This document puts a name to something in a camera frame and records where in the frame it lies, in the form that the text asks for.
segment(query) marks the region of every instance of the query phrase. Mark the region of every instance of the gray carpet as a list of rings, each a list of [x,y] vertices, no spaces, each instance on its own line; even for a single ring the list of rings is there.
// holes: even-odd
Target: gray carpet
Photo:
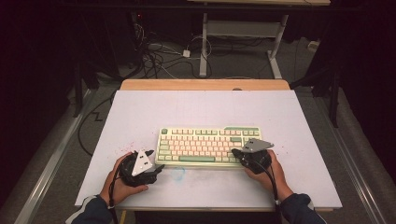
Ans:
[[[277,62],[283,78],[288,82],[303,77],[312,60],[314,53],[306,50],[307,43],[307,40],[302,39],[292,44],[283,43],[281,45],[277,54]],[[270,49],[271,44],[271,41],[264,40],[257,47],[235,49],[227,56],[217,56],[217,54],[220,55],[221,53],[229,52],[229,46],[224,47],[224,49],[217,48],[209,56],[212,69],[211,78],[272,78],[270,67],[264,54],[264,49]],[[167,46],[179,52],[183,50],[182,47],[172,43],[168,43]],[[163,57],[166,60],[176,58],[176,56],[169,54],[164,54]],[[197,75],[198,62],[194,60],[189,60],[189,62],[192,63],[194,74]],[[124,74],[129,71],[125,66],[121,68]],[[141,73],[135,77],[143,77],[144,75]],[[167,72],[162,70],[158,74],[159,78],[172,78],[171,76],[193,78],[191,65],[188,63],[176,64],[167,68]],[[101,78],[101,87],[94,94],[93,101],[89,104],[89,110],[102,103],[119,86],[118,83],[108,81],[104,76],[99,77]],[[296,92],[309,127],[343,204],[343,208],[341,209],[320,214],[328,223],[372,223],[364,204],[361,202],[360,195],[356,191],[347,166],[341,159],[340,145],[333,135],[333,129],[329,126],[326,117],[321,112],[318,100],[323,99],[312,97],[309,88],[299,88]],[[339,103],[337,117],[339,128],[337,130],[343,136],[347,147],[350,149],[350,153],[360,167],[360,171],[372,190],[373,196],[377,199],[378,206],[386,221],[391,223],[396,220],[395,211],[392,209],[396,200],[394,183],[365,139],[360,125],[349,110],[347,100],[342,92]],[[106,115],[109,108],[110,102],[99,106],[95,110],[95,112],[99,112],[98,118],[96,119],[95,115],[89,116],[81,127],[82,143],[90,152],[94,151],[106,122]],[[53,128],[51,134],[42,144],[42,147],[37,151],[35,157],[32,158],[18,186],[14,189],[5,206],[0,211],[0,223],[7,224],[15,222],[53,150],[59,144],[59,139],[63,137],[65,130],[67,130],[68,125],[73,120],[73,109],[74,106],[70,105],[70,108]],[[77,198],[79,187],[84,179],[90,159],[81,149],[75,133],[67,146],[67,153],[63,162],[60,164],[56,176],[33,217],[33,223],[62,223],[76,211],[77,208],[73,204]],[[127,220],[127,223],[133,222],[133,213],[129,212],[127,214]]]

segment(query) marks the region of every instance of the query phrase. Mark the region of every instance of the dark background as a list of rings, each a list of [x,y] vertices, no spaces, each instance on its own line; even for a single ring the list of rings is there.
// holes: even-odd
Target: dark background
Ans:
[[[390,2],[368,1],[367,12],[337,16],[332,18],[332,23],[322,16],[315,20],[313,15],[290,16],[284,39],[322,37],[307,75],[315,74],[329,61],[340,61],[337,65],[341,86],[351,109],[379,159],[395,179],[392,164],[396,162],[393,156],[396,31],[391,22],[396,18],[390,14]],[[134,37],[128,33],[130,27],[125,14],[89,13],[82,21],[79,15],[60,11],[53,3],[42,0],[32,5],[20,0],[12,4],[2,2],[0,6],[0,205],[69,106],[66,96],[73,87],[76,61],[82,62],[81,74],[87,85],[95,88],[95,71],[115,77],[119,74],[118,64],[136,60]],[[360,1],[332,1],[332,4],[354,7]],[[146,12],[142,14],[143,22],[149,30],[182,44],[202,29],[200,13],[180,13],[174,18],[170,14]],[[264,20],[257,15],[244,19]],[[328,88],[331,82],[321,78],[308,84]]]

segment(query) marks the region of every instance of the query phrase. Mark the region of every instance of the person's left hand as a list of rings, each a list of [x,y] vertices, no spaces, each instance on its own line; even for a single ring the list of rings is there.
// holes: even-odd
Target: person's left hand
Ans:
[[[105,184],[103,185],[102,191],[99,194],[100,197],[105,200],[107,206],[109,206],[109,201],[110,201],[110,197],[108,195],[108,188],[110,187],[111,182],[113,181],[113,177],[114,174],[116,173],[117,167],[119,167],[121,161],[123,159],[125,159],[125,157],[131,155],[132,152],[129,152],[127,154],[125,154],[124,156],[122,156],[121,158],[119,158],[116,161],[116,164],[114,165],[113,170],[108,173],[108,176],[106,178]],[[113,191],[113,200],[114,200],[114,205],[121,203],[122,201],[124,201],[128,196],[136,194],[136,193],[140,193],[142,191],[148,190],[149,187],[147,185],[141,185],[141,186],[137,186],[137,187],[130,187],[125,185],[122,180],[117,179],[115,184],[114,184],[114,191]]]

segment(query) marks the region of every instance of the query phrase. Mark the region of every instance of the wooden tabletop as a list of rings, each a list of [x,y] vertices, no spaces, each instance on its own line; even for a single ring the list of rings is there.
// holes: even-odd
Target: wooden tabletop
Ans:
[[[126,79],[121,91],[286,91],[283,79]]]
[[[286,5],[286,6],[328,6],[330,0],[189,0],[203,3],[236,3],[236,4],[260,4],[260,5]]]

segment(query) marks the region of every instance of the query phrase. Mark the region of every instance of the space bar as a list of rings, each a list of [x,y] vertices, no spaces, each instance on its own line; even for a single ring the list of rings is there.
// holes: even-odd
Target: space bar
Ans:
[[[181,156],[178,158],[179,161],[197,161],[197,162],[214,162],[214,157],[189,157],[189,156]]]

